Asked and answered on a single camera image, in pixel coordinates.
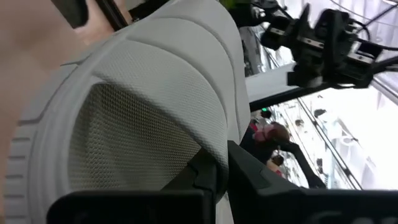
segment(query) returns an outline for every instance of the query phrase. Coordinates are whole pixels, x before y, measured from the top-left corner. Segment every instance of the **camera rig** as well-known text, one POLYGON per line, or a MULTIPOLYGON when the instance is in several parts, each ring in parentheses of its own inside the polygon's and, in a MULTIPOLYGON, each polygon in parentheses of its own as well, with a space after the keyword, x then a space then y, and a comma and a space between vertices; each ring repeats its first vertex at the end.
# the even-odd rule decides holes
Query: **camera rig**
MULTIPOLYGON (((252 5, 263 9, 261 19, 270 23, 261 44, 292 51, 296 65, 288 73, 288 85, 366 88, 375 74, 393 70, 398 63, 398 57, 377 62, 383 50, 395 49, 359 39, 360 30, 354 26, 358 22, 346 12, 326 9, 311 28, 309 5, 298 19, 292 19, 276 1, 252 5)), ((219 189, 217 163, 201 149, 160 191, 75 192, 51 206, 47 223, 216 223, 216 204, 225 190, 235 224, 398 223, 397 192, 327 190, 298 145, 274 141, 280 150, 295 156, 309 189, 279 177, 229 141, 227 189, 219 189)))

